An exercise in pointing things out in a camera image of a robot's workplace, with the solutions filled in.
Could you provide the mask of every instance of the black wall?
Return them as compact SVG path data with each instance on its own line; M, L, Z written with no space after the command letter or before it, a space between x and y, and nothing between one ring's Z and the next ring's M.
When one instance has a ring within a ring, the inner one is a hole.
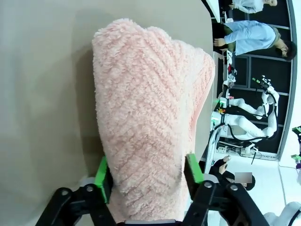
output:
M269 24L279 30L282 39L291 40L291 27L287 5L286 0L278 0L276 7L265 6L262 12L256 14L245 14L236 9L232 11L232 18L234 21L256 20ZM257 143L257 146L262 152L278 153L289 104L292 62L278 58L274 48L257 50L235 56L233 62L238 74L236 77L237 82L234 88L230 90L231 96L234 96L234 98L243 98L246 103L254 108L260 106L261 92L256 94L255 91L258 86L252 81L252 78L260 79L262 75L271 79L271 84L280 94L277 135L273 140L263 140ZM267 127L267 119L258 121L255 117L246 113L242 113L242 115L245 115L261 129Z

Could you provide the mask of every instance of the person's arm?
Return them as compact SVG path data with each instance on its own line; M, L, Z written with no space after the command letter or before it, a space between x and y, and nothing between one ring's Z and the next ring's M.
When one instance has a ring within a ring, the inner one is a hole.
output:
M266 38L266 31L260 25L246 27L241 30L232 32L224 37L226 44L235 42L241 39L262 40Z
M235 5L235 8L239 9L240 11L243 11L244 13L257 13L258 11L255 8L250 8L250 7L244 7L241 5Z

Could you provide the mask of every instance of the person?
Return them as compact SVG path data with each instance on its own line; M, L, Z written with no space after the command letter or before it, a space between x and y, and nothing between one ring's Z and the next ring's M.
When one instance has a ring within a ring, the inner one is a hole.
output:
M214 163L214 165L211 167L209 174L215 175L215 170L213 170L212 168L218 168L218 171L220 174L222 174L230 183L234 183L235 182L235 176L233 173L229 172L226 170L228 164L227 162L230 160L230 156L227 155L224 158L216 161ZM252 183L242 183L242 186L247 190L250 191L254 188L255 186L255 177L252 175Z
M274 47L279 57L293 59L297 46L290 40L282 40L277 28L257 21L213 23L214 51L228 49L236 56L258 49Z
M264 4L276 6L277 0L219 0L222 11L239 9L248 14L262 11Z

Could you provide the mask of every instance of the folded towel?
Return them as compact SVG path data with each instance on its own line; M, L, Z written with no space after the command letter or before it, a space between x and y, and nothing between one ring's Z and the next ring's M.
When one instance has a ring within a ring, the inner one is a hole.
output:
M98 128L114 180L113 217L182 220L184 157L194 152L213 59L129 19L100 29L92 44Z

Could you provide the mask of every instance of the man in blue shirt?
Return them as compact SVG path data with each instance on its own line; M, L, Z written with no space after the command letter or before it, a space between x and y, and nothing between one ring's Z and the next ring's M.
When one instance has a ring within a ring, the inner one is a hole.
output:
M236 21L225 24L212 24L214 50L228 49L236 56L258 49L275 47L276 53L287 60L297 54L297 46L282 40L274 27L257 21Z

